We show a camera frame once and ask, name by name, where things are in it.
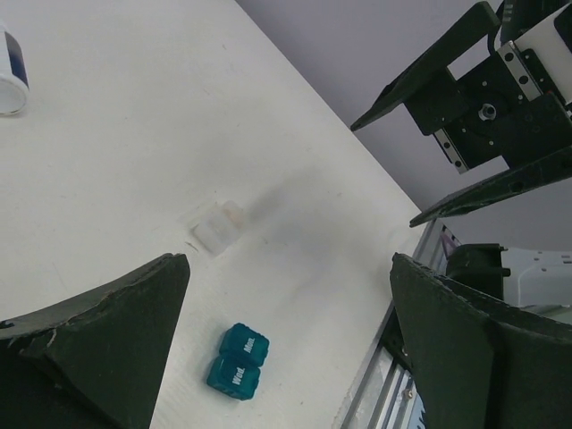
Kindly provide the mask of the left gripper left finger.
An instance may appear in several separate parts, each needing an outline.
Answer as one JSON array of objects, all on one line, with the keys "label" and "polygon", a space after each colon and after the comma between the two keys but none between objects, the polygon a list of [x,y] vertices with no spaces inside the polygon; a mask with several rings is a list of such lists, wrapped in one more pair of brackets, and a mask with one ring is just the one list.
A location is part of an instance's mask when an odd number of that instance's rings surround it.
[{"label": "left gripper left finger", "polygon": [[190,267],[164,254],[1,323],[3,428],[148,428]]}]

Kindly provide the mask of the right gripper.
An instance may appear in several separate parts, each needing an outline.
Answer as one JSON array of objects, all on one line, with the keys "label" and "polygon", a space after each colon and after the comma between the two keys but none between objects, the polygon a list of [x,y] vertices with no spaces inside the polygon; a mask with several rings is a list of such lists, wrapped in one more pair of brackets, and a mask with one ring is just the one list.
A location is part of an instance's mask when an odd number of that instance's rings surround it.
[{"label": "right gripper", "polygon": [[449,194],[412,218],[410,228],[571,178],[571,105],[533,50],[508,42],[461,78],[450,73],[451,63],[500,25],[488,2],[476,2],[350,125],[361,130],[404,103],[459,172],[496,157],[513,169]]}]

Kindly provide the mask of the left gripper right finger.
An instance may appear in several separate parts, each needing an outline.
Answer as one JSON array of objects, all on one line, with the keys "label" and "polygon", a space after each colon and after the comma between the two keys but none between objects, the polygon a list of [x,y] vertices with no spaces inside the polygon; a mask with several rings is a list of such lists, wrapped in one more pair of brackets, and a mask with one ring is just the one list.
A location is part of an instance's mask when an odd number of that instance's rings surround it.
[{"label": "left gripper right finger", "polygon": [[428,428],[569,428],[571,327],[392,258],[391,294]]}]

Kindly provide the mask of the clear pill organizer box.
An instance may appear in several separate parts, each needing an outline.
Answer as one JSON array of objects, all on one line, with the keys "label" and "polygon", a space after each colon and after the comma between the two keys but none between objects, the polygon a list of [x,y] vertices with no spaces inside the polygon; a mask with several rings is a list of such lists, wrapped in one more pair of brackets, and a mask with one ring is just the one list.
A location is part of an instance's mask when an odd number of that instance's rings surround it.
[{"label": "clear pill organizer box", "polygon": [[192,235],[213,256],[236,242],[245,228],[243,209],[234,201],[215,204],[190,229]]}]

